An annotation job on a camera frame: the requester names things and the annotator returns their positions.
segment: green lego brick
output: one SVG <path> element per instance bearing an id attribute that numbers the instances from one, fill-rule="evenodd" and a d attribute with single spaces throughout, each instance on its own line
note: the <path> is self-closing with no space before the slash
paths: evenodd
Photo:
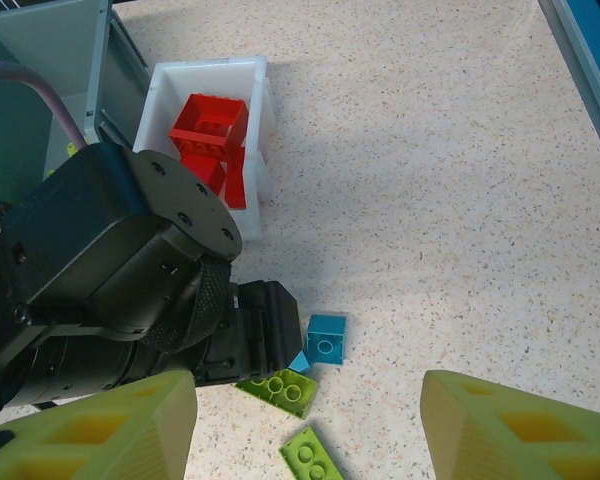
<path id="1" fill-rule="evenodd" d="M 236 383 L 236 388 L 304 420 L 318 384 L 304 375 L 286 369 L 269 378 Z"/>
<path id="2" fill-rule="evenodd" d="M 296 479 L 344 480 L 311 427 L 280 447 L 280 454 Z"/>

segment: cable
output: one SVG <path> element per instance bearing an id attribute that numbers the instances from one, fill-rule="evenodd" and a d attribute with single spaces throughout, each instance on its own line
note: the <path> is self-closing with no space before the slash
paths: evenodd
<path id="1" fill-rule="evenodd" d="M 62 103 L 58 94 L 53 90 L 53 87 L 44 78 L 19 63 L 0 62 L 0 81 L 4 80 L 24 83 L 33 88 L 58 119 L 60 126 L 75 147 L 81 150 L 87 146 L 87 142 L 82 136 L 82 132 L 80 132 L 76 122 L 73 121 L 69 110 L 67 110 L 67 107 Z"/>

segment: red lego brick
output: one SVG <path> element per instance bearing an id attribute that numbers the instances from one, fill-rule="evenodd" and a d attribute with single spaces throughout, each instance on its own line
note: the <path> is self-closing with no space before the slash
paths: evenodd
<path id="1" fill-rule="evenodd" d="M 226 174 L 219 159 L 186 153 L 182 155 L 180 161 L 208 186 L 213 193 L 220 195 Z"/>
<path id="2" fill-rule="evenodd" d="M 244 193 L 244 147 L 240 148 L 238 155 L 227 164 L 227 180 L 224 186 L 224 200 L 229 208 L 244 210 L 247 208 L 247 199 Z"/>
<path id="3" fill-rule="evenodd" d="M 247 134 L 244 100 L 194 93 L 189 96 L 169 137 L 181 154 L 208 155 L 227 161 Z"/>

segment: speckled countertop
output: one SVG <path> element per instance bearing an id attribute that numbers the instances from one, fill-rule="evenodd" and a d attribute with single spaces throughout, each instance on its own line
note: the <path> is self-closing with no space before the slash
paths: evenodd
<path id="1" fill-rule="evenodd" d="M 305 422 L 198 390 L 187 478 L 291 478 L 306 425 L 346 478 L 434 478 L 432 368 L 600 411 L 600 144 L 535 0 L 117 10 L 151 65 L 269 58 L 276 194 L 234 271 L 350 313 Z"/>

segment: white plastic box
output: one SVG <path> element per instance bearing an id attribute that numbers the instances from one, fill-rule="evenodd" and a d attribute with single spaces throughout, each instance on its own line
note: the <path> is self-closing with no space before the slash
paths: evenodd
<path id="1" fill-rule="evenodd" d="M 275 130 L 273 104 L 263 56 L 195 62 L 159 63 L 153 72 L 134 151 L 155 150 L 180 158 L 169 138 L 192 93 L 242 99 L 249 109 L 243 178 L 247 208 L 229 209 L 243 240 L 262 237 L 260 205 L 271 198 L 267 141 Z"/>

